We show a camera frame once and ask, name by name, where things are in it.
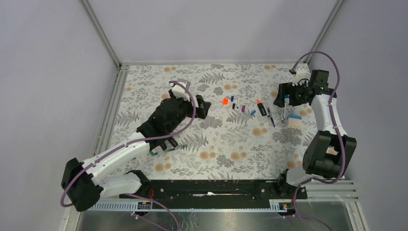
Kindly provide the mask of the purple pen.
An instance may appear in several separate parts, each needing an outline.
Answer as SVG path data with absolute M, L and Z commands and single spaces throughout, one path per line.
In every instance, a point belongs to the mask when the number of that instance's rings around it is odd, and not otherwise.
M 270 120 L 271 120 L 272 126 L 275 128 L 276 125 L 275 125 L 275 122 L 274 122 L 274 120 L 273 120 L 273 117 L 272 117 L 270 108 L 267 108 L 267 113 L 268 113 L 268 117 L 269 117 Z

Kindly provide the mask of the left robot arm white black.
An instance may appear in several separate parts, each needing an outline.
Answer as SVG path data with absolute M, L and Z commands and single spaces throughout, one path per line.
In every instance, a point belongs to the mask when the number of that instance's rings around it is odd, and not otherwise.
M 197 95 L 195 101 L 171 96 L 162 100 L 148 120 L 121 143 L 84 161 L 71 159 L 66 163 L 62 178 L 61 206 L 74 206 L 82 212 L 111 196 L 133 193 L 138 198 L 145 197 L 149 185 L 135 171 L 117 176 L 111 172 L 156 147 L 165 150 L 166 141 L 177 147 L 173 136 L 181 133 L 176 131 L 179 124 L 187 117 L 205 119 L 210 107 L 211 103 L 201 95 Z

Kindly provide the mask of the black highlighter orange cap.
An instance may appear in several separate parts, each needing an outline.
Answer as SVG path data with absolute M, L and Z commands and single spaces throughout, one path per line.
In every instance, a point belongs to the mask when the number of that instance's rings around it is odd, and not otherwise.
M 257 107 L 258 107 L 258 109 L 260 111 L 260 114 L 262 116 L 267 116 L 267 111 L 266 111 L 263 103 L 260 100 L 257 101 Z

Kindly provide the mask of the black highlighter pink cap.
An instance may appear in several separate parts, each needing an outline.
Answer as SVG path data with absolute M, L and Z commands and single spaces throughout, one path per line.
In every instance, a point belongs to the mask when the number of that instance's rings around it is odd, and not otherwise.
M 177 141 L 175 140 L 175 139 L 173 139 L 173 138 L 169 138 L 168 140 L 167 140 L 174 148 L 176 148 L 176 147 L 178 147 L 178 143 L 177 143 Z

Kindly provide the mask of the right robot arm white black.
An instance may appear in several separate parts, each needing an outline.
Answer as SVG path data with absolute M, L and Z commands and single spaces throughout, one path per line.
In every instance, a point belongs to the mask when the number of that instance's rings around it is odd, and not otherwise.
M 313 70 L 310 77 L 304 69 L 290 70 L 291 82 L 281 83 L 273 104 L 279 108 L 309 104 L 316 120 L 317 133 L 304 153 L 302 166 L 287 169 L 281 174 L 282 181 L 276 192 L 288 198 L 295 186 L 312 180 L 333 184 L 348 167 L 357 147 L 357 141 L 347 135 L 337 113 L 337 95 L 329 88 L 329 72 Z

